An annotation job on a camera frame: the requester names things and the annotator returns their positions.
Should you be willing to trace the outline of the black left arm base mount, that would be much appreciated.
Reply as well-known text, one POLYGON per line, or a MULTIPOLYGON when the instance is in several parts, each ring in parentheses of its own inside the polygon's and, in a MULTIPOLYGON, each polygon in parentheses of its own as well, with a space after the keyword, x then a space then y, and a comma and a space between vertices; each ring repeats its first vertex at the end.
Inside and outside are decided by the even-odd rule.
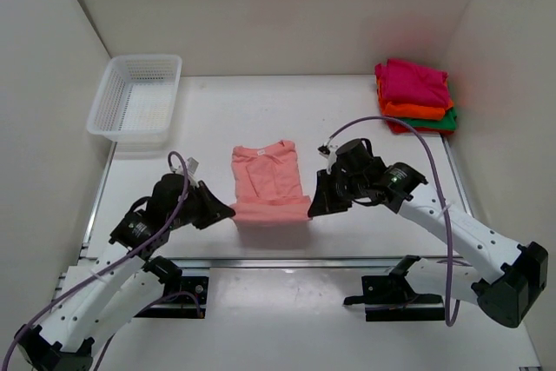
POLYGON ((205 318, 209 291, 207 275, 183 275, 166 284, 162 297, 136 315, 136 318, 193 319, 205 318))

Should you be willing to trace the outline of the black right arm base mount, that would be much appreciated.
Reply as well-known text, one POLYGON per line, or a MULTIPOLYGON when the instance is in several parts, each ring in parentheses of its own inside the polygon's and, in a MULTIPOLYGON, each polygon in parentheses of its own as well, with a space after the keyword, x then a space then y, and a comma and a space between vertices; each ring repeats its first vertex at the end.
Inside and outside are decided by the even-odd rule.
POLYGON ((442 296, 416 293, 406 279, 417 261, 419 256, 406 255, 388 273, 362 276, 362 294, 345 297, 343 305, 363 305, 367 322, 444 321, 442 296))

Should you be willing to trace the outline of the salmon pink t-shirt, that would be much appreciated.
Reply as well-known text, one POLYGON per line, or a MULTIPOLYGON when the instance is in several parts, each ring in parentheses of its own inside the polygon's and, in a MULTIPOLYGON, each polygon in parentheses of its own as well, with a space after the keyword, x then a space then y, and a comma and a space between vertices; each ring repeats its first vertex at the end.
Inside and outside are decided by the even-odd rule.
POLYGON ((236 224, 274 226, 309 220, 311 198, 301 186, 294 142, 280 140, 259 149, 236 146, 231 169, 236 224))

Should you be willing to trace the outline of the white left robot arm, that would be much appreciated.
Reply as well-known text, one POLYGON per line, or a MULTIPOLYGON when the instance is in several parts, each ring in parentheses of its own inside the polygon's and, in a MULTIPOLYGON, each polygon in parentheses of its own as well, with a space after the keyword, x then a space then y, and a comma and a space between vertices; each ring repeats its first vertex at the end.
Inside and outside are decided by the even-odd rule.
POLYGON ((144 309, 167 297, 181 269, 157 250, 172 231, 203 230, 235 211, 202 182, 166 174, 109 235, 89 276, 23 325, 14 347, 35 370, 88 370, 99 348, 144 309))

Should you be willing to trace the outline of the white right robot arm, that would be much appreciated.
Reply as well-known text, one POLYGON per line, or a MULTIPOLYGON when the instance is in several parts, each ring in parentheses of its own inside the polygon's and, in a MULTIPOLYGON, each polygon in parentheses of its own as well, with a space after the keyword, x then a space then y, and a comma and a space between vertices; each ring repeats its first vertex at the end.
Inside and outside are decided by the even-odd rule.
POLYGON ((364 305, 367 321, 439 321, 449 301, 466 301, 506 328, 521 324, 546 287, 544 247, 520 244, 442 203, 424 175, 404 162, 387 166, 367 138, 322 145, 319 152, 328 165, 316 174, 309 217, 346 212, 354 204, 384 206, 464 259, 406 255, 386 273, 363 276, 362 295, 346 297, 345 305, 364 305))

